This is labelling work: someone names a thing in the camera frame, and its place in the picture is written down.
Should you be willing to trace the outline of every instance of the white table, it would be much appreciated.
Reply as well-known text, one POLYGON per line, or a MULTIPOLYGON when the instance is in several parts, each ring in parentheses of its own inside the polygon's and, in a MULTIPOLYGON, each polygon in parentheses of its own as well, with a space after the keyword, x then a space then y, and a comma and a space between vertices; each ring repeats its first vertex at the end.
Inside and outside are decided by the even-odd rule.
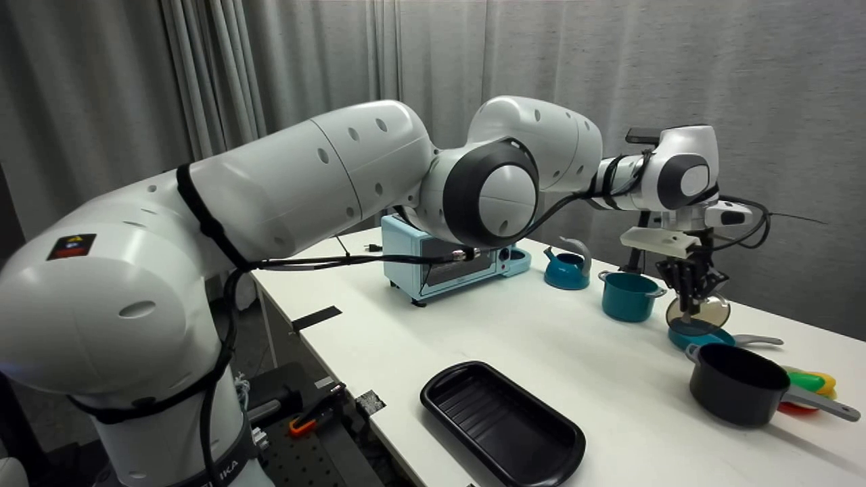
MULTIPOLYGON (((346 237, 352 253, 380 243, 380 230, 346 237)), ((326 366, 354 393, 388 404, 373 426, 425 484, 479 484, 465 464, 432 434, 423 385, 464 360, 486 360, 575 419, 589 453, 568 484, 866 484, 866 423, 828 415, 777 415, 763 430, 739 430, 709 418, 687 393, 690 364, 670 345, 664 310, 644 326, 621 326, 601 312, 601 281, 561 292, 541 281, 541 243, 526 242, 533 269, 414 310, 388 287, 383 266, 321 274, 257 274, 287 318, 326 307, 344 315, 303 333, 326 366)), ((337 242, 306 253, 342 254, 337 242)), ((839 379, 839 399, 866 411, 866 345, 750 307, 737 307, 732 333, 785 339, 767 358, 839 379)))

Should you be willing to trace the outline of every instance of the blue cup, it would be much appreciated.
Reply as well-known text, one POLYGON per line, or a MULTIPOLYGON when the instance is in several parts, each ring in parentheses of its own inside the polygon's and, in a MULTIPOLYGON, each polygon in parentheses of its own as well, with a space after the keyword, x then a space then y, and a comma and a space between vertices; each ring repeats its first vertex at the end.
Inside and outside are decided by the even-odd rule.
POLYGON ((643 274, 599 274, 605 281, 601 310, 621 323, 648 323, 652 304, 666 295, 652 280, 643 274))
POLYGON ((582 254, 561 253, 555 254, 552 249, 548 254, 548 269, 545 269, 545 281, 557 287, 557 291, 584 291, 590 285, 590 261, 582 254))

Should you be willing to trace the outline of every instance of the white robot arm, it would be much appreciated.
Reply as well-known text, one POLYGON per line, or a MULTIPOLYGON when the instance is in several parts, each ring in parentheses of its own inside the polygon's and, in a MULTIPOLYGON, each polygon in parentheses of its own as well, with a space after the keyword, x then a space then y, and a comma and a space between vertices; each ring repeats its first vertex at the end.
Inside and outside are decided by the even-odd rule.
MULTIPOLYGON (((709 215, 695 196, 714 182, 706 128, 664 134, 649 159, 601 162, 590 120, 532 97, 486 103, 457 149, 437 149, 405 103, 331 111, 91 201, 23 246, 0 276, 0 372, 73 396, 122 484, 208 484, 195 441, 204 381, 222 360, 208 276, 296 254, 390 205, 469 246, 524 239, 540 193, 594 193, 675 228, 701 205, 705 223, 687 215, 695 230, 709 215)), ((208 419, 222 484, 271 484, 230 368, 208 419)))

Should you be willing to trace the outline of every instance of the black tray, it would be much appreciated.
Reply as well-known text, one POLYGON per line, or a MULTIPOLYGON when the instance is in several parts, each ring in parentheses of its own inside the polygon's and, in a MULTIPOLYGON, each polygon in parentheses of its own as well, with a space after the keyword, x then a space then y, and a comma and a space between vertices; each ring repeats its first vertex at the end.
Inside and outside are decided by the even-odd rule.
POLYGON ((505 484, 564 484, 589 439, 488 364, 457 364, 423 391, 433 411, 505 484))

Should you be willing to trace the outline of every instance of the light blue device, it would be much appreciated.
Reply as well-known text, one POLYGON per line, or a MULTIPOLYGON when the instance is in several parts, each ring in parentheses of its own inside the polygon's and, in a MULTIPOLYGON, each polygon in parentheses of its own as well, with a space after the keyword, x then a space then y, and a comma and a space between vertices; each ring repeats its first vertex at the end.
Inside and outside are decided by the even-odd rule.
MULTIPOLYGON (((456 243, 432 239, 428 234, 406 226, 399 216, 383 216, 383 253, 386 254, 414 254, 414 257, 451 257, 456 243)), ((532 269, 532 254, 506 246, 478 254, 475 261, 448 264, 448 266, 406 266, 386 264, 386 276, 392 287, 406 292, 414 307, 428 307, 428 301, 461 292, 465 287, 510 280, 532 269)))

